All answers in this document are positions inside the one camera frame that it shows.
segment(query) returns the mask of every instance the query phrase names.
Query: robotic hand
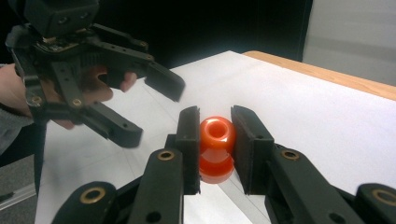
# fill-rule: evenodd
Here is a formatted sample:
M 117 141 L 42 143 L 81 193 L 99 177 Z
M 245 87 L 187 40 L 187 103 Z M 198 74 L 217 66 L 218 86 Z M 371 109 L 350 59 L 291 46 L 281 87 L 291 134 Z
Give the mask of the robotic hand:
M 121 147 L 137 147 L 143 132 L 105 105 L 86 105 L 78 83 L 82 71 L 103 65 L 106 83 L 119 88 L 126 71 L 145 77 L 147 85 L 178 101 L 185 83 L 154 61 L 148 44 L 125 33 L 92 23 L 97 0 L 8 0 L 22 20 L 7 36 L 6 45 L 26 87 L 35 122 L 69 119 L 84 123 Z M 64 102 L 50 102 L 40 80 L 49 79 Z

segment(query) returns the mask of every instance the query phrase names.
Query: sleeve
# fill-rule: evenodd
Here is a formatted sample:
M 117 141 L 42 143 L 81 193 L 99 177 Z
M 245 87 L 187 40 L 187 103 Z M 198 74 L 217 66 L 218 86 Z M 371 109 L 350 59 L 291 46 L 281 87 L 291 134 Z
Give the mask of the sleeve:
M 9 113 L 0 106 L 0 155 L 18 136 L 21 128 L 32 123 L 32 119 Z

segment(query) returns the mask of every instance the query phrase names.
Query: person's arm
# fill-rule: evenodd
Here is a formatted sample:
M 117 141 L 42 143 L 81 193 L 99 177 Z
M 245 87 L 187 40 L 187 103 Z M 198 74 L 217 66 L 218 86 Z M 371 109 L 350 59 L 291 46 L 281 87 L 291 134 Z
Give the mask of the person's arm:
M 12 65 L 0 64 L 0 155 L 11 145 L 22 127 L 33 123 L 27 115 L 27 104 L 18 100 L 24 94 L 23 83 L 21 78 L 14 77 L 13 73 L 15 71 Z

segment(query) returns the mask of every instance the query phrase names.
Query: white wall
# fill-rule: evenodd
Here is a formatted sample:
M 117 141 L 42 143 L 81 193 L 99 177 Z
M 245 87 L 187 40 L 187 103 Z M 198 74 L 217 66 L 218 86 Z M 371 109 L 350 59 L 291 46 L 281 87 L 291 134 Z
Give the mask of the white wall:
M 304 63 L 396 86 L 396 1 L 314 0 Z

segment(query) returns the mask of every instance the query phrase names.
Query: orange spool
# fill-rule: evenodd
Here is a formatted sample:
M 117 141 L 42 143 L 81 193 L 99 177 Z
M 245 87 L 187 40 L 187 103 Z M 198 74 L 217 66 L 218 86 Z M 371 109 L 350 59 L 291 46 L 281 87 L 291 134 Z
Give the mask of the orange spool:
M 204 182 L 218 184 L 233 173 L 235 128 L 219 116 L 205 119 L 200 125 L 200 175 Z

